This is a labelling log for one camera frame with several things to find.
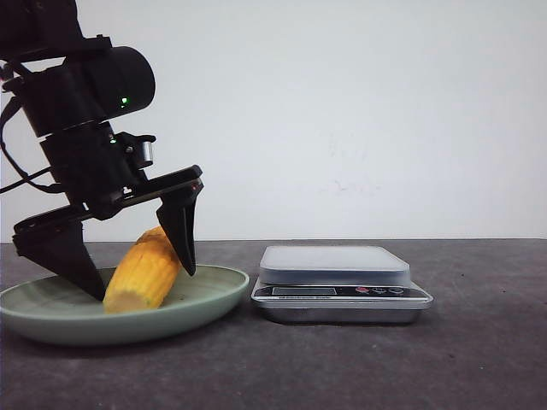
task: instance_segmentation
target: robotic arm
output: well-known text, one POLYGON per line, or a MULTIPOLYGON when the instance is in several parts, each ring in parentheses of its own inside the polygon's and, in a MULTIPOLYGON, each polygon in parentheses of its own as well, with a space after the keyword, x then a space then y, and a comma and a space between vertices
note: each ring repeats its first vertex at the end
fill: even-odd
POLYGON ((194 165, 154 179, 151 135, 114 133, 108 119, 147 107, 155 93, 148 62, 129 47, 112 47, 101 35, 84 38, 74 0, 0 0, 0 67, 3 90, 14 96, 0 117, 0 145, 28 183, 63 192, 66 207, 15 225, 17 252, 79 286, 98 300, 104 283, 82 237, 82 221, 107 220, 123 208, 161 198, 157 218, 185 270, 196 271, 193 225, 202 171, 194 165), (33 73, 23 63, 65 57, 59 66, 33 73), (50 167, 28 175, 6 150, 2 130, 23 108, 50 167), (32 178, 50 172, 55 184, 32 178))

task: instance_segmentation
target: white wall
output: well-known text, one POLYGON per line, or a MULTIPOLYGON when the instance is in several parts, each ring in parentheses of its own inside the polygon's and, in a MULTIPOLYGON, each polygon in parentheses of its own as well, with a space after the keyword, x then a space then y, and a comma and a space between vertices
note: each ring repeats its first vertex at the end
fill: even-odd
MULTIPOLYGON (((157 135, 151 177, 202 166, 197 239, 547 237, 543 0, 80 0, 79 18, 150 61, 153 104, 111 123, 157 135)), ((46 165, 22 115, 6 140, 46 165)), ((4 195, 2 240, 64 203, 4 195)), ((158 204, 85 238, 132 241, 158 204)))

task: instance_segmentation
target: plate rim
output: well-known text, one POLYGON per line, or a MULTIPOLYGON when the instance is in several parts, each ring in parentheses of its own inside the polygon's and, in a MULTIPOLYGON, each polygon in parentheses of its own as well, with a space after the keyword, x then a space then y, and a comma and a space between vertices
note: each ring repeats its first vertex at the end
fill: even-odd
MULTIPOLYGON (((242 284, 240 284, 237 287, 229 290, 226 294, 223 294, 221 297, 215 296, 215 297, 203 298, 203 299, 200 299, 199 301, 196 301, 196 302, 192 303, 191 305, 187 305, 186 306, 187 308, 199 306, 199 305, 202 305, 202 304, 205 304, 205 303, 209 303, 209 302, 212 302, 212 301, 216 301, 216 300, 220 300, 220 299, 232 296, 232 295, 237 294, 240 291, 244 290, 249 285, 249 281, 250 281, 249 275, 246 272, 244 272, 240 269, 236 269, 236 268, 228 267, 228 266, 210 265, 210 264, 196 264, 196 266, 197 267, 215 267, 215 268, 227 269, 229 271, 237 272, 244 278, 244 281, 243 281, 242 284)), ((98 270, 112 269, 112 268, 113 268, 112 266, 107 266, 107 267, 98 268, 98 270)), ((89 315, 74 315, 74 316, 69 316, 69 317, 65 317, 65 316, 51 317, 51 316, 42 315, 42 314, 35 314, 35 313, 31 313, 31 314, 20 313, 20 312, 17 312, 15 310, 12 310, 12 309, 5 308, 2 305, 1 301, 7 293, 9 293, 11 291, 15 291, 15 290, 17 290, 18 288, 20 288, 22 286, 26 286, 26 285, 29 285, 29 284, 35 284, 36 282, 46 280, 46 279, 52 279, 52 278, 60 278, 60 277, 57 276, 57 275, 53 275, 53 276, 48 276, 46 278, 27 280, 26 282, 23 282, 21 284, 16 284, 15 286, 11 286, 10 288, 7 288, 7 289, 3 290, 2 292, 0 292, 0 314, 2 316, 5 315, 5 316, 16 317, 18 319, 25 319, 25 320, 65 321, 65 322, 78 321, 78 322, 81 322, 82 320, 93 321, 93 320, 115 320, 115 319, 118 319, 118 318, 131 318, 131 317, 137 318, 137 317, 141 317, 143 315, 154 315, 154 314, 158 314, 159 312, 170 312, 170 311, 173 311, 173 310, 180 310, 181 309, 180 305, 175 304, 175 305, 171 305, 171 306, 160 306, 157 309, 142 309, 142 310, 138 310, 138 311, 134 311, 134 312, 109 313, 109 314, 94 313, 94 314, 89 314, 89 315)))

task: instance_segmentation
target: digital kitchen scale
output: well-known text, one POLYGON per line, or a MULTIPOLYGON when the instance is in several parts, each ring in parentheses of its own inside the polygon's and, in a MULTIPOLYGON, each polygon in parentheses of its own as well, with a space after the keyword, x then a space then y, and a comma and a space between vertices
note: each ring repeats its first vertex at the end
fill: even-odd
POLYGON ((251 299, 286 323, 410 323, 433 300, 377 246, 268 247, 251 299))

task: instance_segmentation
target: gray tabletop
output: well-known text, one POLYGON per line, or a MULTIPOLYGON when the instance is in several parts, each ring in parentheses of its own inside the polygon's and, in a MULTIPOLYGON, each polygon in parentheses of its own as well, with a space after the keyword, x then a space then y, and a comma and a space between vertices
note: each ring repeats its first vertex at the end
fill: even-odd
MULTIPOLYGON (((150 343, 62 348, 2 329, 2 409, 545 409, 547 241, 291 241, 376 244, 435 296, 412 325, 280 325, 250 291, 266 246, 197 243, 197 259, 251 276, 241 304, 150 343)), ((130 243, 89 243, 98 267, 130 243)), ((50 276, 2 246, 2 288, 50 276)))

